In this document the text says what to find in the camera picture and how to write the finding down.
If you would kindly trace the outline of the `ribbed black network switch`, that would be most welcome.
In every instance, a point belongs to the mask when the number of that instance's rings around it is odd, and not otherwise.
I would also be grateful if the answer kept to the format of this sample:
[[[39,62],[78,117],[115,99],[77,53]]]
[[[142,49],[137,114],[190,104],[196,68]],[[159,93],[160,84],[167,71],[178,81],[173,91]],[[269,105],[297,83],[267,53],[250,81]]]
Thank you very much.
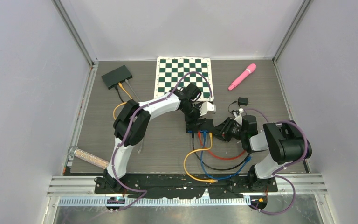
[[[186,122],[186,133],[196,133],[198,131],[211,132],[213,129],[213,119],[203,118]]]

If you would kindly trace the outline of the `black power adapter with cord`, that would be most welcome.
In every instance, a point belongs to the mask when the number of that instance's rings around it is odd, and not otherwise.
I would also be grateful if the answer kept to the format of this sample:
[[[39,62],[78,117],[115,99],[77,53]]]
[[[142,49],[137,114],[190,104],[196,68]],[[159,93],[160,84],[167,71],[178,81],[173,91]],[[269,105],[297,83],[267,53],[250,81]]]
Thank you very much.
[[[236,104],[238,109],[236,110],[230,110],[230,106]],[[233,101],[229,104],[227,107],[227,110],[232,115],[240,115],[244,112],[243,108],[241,106],[247,106],[248,105],[248,98],[238,97],[237,100]]]

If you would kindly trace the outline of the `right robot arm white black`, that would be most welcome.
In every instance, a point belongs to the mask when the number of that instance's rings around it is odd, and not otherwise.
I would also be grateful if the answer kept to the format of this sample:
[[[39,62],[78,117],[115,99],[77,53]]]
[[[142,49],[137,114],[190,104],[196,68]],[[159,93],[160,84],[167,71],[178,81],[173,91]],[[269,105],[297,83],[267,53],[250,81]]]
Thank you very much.
[[[265,190],[277,172],[312,155],[311,144],[294,121],[265,123],[262,127],[262,131],[257,130],[255,116],[243,115],[239,120],[227,118],[213,129],[220,140],[240,140],[247,153],[269,151],[261,162],[251,166],[245,178],[245,186],[253,192]]]

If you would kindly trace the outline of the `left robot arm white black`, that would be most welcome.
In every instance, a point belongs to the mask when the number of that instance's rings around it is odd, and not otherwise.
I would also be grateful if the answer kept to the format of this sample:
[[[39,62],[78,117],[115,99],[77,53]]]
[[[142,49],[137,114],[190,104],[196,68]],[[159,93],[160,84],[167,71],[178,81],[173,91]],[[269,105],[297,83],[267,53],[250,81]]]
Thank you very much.
[[[177,110],[192,119],[199,118],[200,111],[194,102],[201,95],[196,85],[189,84],[181,89],[173,88],[163,96],[149,101],[129,100],[114,121],[114,151],[103,176],[94,179],[96,193],[100,194],[102,189],[109,189],[113,193],[121,192],[124,189],[122,178],[127,173],[132,150],[144,138],[149,122]]]

